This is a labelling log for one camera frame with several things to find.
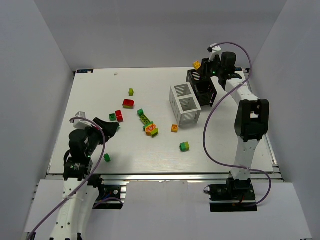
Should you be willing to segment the yellow long lego brick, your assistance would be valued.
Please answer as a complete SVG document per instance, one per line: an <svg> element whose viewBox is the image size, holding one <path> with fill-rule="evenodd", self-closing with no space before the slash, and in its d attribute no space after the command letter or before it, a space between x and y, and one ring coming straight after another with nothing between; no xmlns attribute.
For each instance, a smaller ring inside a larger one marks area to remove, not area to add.
<svg viewBox="0 0 320 240"><path fill-rule="evenodd" d="M202 64L197 60L192 64L192 66L196 71L198 71L201 68Z"/></svg>

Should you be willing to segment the red lego brick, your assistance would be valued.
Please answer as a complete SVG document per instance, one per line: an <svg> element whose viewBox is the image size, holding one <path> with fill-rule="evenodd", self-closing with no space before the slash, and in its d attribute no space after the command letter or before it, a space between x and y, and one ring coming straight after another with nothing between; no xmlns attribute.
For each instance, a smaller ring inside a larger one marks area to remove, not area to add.
<svg viewBox="0 0 320 240"><path fill-rule="evenodd" d="M121 110L115 111L115 117L116 117L116 120L120 123L124 121L123 114L122 114Z"/></svg>

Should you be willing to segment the lime green lego plate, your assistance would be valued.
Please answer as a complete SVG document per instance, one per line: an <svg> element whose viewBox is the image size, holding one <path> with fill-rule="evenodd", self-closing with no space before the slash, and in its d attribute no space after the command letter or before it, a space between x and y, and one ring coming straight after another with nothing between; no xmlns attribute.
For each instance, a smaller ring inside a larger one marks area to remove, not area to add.
<svg viewBox="0 0 320 240"><path fill-rule="evenodd" d="M141 120L141 122L143 123L144 126L147 126L150 124L150 120L146 117L145 114L141 114L139 115L139 119Z"/></svg>

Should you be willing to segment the flower lego piece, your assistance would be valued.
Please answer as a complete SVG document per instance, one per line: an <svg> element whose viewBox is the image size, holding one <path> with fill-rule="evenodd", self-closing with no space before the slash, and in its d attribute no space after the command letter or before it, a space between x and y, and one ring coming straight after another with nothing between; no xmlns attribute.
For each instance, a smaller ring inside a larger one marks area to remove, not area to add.
<svg viewBox="0 0 320 240"><path fill-rule="evenodd" d="M150 122L144 127L144 132L147 136L151 136L153 138L159 134L159 129L153 122Z"/></svg>

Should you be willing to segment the green lime lego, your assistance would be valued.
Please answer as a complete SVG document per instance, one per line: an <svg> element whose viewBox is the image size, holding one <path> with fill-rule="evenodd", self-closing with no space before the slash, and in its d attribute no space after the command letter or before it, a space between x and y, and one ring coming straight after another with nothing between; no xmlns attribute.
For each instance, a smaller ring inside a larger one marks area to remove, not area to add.
<svg viewBox="0 0 320 240"><path fill-rule="evenodd" d="M186 142L182 142L179 145L179 149L180 149L181 152L187 152L187 151L190 150L190 145L189 145L189 143L187 141Z"/></svg>

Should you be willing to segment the green small lego cube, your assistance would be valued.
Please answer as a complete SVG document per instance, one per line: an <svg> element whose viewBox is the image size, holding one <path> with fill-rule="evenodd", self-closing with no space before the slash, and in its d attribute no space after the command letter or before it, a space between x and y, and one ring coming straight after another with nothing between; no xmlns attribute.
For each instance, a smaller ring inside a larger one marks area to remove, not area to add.
<svg viewBox="0 0 320 240"><path fill-rule="evenodd" d="M142 108L139 109L139 110L137 111L137 114L138 114L139 117L142 116L142 115L144 114L143 109L142 109Z"/></svg>

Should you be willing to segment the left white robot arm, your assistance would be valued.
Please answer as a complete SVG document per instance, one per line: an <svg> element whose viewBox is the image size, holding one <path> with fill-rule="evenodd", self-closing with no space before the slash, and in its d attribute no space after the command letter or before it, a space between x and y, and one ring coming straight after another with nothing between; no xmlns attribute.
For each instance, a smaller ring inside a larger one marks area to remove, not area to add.
<svg viewBox="0 0 320 240"><path fill-rule="evenodd" d="M95 174L92 155L105 146L120 127L117 122L94 118L89 123L75 117L75 130L69 134L69 149L64 156L62 201L50 234L51 240L83 240L96 200L105 196L102 178Z"/></svg>

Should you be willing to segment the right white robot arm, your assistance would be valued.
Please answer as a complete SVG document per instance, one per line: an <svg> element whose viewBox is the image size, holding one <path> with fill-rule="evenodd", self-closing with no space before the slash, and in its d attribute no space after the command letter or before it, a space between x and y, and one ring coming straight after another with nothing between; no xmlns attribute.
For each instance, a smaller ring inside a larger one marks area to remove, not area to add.
<svg viewBox="0 0 320 240"><path fill-rule="evenodd" d="M219 85L238 106L234 129L237 135L237 151L230 176L236 181L251 178L255 150L269 129L270 103L255 96L236 68L234 52L212 50L209 58L201 61L197 73L204 78L218 78Z"/></svg>

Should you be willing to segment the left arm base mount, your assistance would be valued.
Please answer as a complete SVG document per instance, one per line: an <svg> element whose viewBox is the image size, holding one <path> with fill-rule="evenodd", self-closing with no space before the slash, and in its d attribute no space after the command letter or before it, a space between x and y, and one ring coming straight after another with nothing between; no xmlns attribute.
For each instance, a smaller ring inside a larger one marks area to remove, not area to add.
<svg viewBox="0 0 320 240"><path fill-rule="evenodd" d="M115 179L111 175L101 176L99 196L93 204L94 210L121 210L125 203L128 181Z"/></svg>

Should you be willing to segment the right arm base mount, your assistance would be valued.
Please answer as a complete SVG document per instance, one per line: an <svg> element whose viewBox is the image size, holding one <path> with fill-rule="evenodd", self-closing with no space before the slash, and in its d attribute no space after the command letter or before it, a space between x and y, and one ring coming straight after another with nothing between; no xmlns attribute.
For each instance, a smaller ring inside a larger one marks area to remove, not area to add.
<svg viewBox="0 0 320 240"><path fill-rule="evenodd" d="M251 179L229 177L224 184L210 184L203 189L209 195L212 213L256 212L256 195Z"/></svg>

